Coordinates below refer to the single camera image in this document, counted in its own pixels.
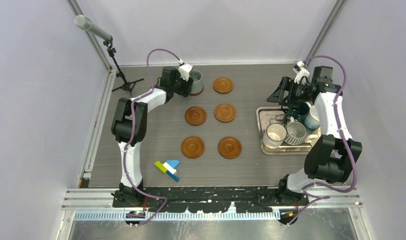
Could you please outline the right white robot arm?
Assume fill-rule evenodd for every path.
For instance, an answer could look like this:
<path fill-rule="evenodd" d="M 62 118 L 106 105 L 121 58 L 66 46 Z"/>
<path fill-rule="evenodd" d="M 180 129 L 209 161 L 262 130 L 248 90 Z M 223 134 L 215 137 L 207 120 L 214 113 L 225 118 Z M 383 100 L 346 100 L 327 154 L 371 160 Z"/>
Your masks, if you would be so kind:
<path fill-rule="evenodd" d="M 297 203 L 310 187 L 332 189 L 333 184 L 346 182 L 350 175 L 356 178 L 356 162 L 363 150 L 347 129 L 342 109 L 343 87 L 333 83 L 333 68 L 317 66 L 310 74 L 296 64 L 293 70 L 296 76 L 284 76 L 267 102 L 281 106 L 285 113 L 283 124 L 289 134 L 297 134 L 297 130 L 288 126 L 297 117 L 308 118 L 309 110 L 302 108 L 311 103 L 318 113 L 321 134 L 307 153 L 303 168 L 279 181 L 276 199 L 282 205 Z"/>

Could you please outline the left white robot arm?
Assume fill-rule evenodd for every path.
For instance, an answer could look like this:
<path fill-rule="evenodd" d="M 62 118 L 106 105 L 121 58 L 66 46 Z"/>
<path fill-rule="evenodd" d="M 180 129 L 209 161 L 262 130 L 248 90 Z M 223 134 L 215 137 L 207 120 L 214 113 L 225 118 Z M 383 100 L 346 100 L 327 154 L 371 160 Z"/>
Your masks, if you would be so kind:
<path fill-rule="evenodd" d="M 132 207 L 139 207 L 144 202 L 140 151 L 147 132 L 148 113 L 169 102 L 175 94 L 188 97 L 194 83 L 192 70 L 189 63 L 179 67 L 165 66 L 153 88 L 139 96 L 118 100 L 111 125 L 121 154 L 122 176 L 119 189 L 113 194 L 118 201 Z"/>

